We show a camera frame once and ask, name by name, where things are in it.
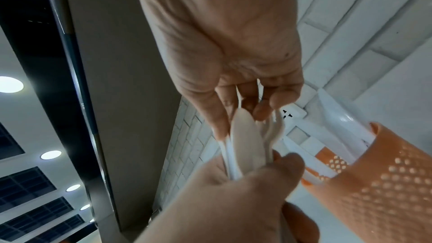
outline orange mesh holder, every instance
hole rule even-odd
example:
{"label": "orange mesh holder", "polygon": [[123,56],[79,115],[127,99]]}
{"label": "orange mesh holder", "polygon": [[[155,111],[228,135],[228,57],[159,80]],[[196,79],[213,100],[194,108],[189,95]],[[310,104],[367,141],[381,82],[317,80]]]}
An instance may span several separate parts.
{"label": "orange mesh holder", "polygon": [[432,157],[388,128],[371,126],[377,137],[354,164],[304,186],[366,243],[432,242]]}

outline orange container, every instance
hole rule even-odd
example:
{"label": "orange container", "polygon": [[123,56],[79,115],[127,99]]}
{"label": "orange container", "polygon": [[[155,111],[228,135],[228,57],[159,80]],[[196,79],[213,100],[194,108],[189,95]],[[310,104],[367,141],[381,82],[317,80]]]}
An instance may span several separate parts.
{"label": "orange container", "polygon": [[371,125],[377,137],[354,164],[323,149],[316,157],[340,174],[304,186],[366,243],[432,242],[432,157]]}

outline hand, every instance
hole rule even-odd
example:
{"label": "hand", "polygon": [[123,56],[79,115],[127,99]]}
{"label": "hand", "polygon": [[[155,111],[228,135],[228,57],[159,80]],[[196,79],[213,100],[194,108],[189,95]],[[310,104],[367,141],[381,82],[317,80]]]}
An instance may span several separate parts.
{"label": "hand", "polygon": [[314,221],[285,198],[304,172],[297,154],[230,181],[221,156],[196,171],[136,243],[277,243],[282,208],[298,242],[318,243]]}
{"label": "hand", "polygon": [[[177,88],[225,139],[242,107],[256,120],[303,85],[296,0],[140,0]],[[258,103],[257,79],[264,86]]]}

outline white brick wall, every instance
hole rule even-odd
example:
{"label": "white brick wall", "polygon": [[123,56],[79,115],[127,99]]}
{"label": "white brick wall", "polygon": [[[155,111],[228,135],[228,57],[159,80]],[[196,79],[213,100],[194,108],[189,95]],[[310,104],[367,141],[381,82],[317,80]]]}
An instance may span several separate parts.
{"label": "white brick wall", "polygon": [[[361,96],[431,37],[431,3],[432,0],[298,0],[298,31],[306,83],[300,98],[284,109],[293,116],[323,125],[317,88],[350,100]],[[320,142],[289,120],[285,123],[290,141],[311,154],[322,148]],[[274,148],[282,155],[289,152],[282,141]],[[219,145],[211,128],[193,105],[182,98],[155,203],[165,207],[191,174],[218,153]],[[300,197],[306,194],[300,189],[294,199],[303,202],[307,199]],[[327,219],[314,215],[313,211],[310,216],[315,220]],[[323,238],[323,242],[326,240],[341,242],[337,237]]]}

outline recessed light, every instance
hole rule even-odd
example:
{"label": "recessed light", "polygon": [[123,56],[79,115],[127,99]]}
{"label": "recessed light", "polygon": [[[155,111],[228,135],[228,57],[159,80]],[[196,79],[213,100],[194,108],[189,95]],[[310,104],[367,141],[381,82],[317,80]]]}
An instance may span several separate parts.
{"label": "recessed light", "polygon": [[24,84],[15,78],[0,76],[0,92],[15,93],[23,90]]}
{"label": "recessed light", "polygon": [[84,205],[84,206],[80,209],[80,211],[83,211],[83,210],[88,209],[88,208],[90,208],[90,204]]}
{"label": "recessed light", "polygon": [[43,160],[51,160],[53,158],[59,157],[61,154],[62,151],[53,150],[43,153],[40,158]]}
{"label": "recessed light", "polygon": [[72,191],[75,191],[76,189],[78,189],[78,188],[80,188],[80,187],[81,187],[81,184],[75,184],[75,185],[72,185],[71,187],[69,187],[69,188],[66,189],[66,192],[72,192]]}

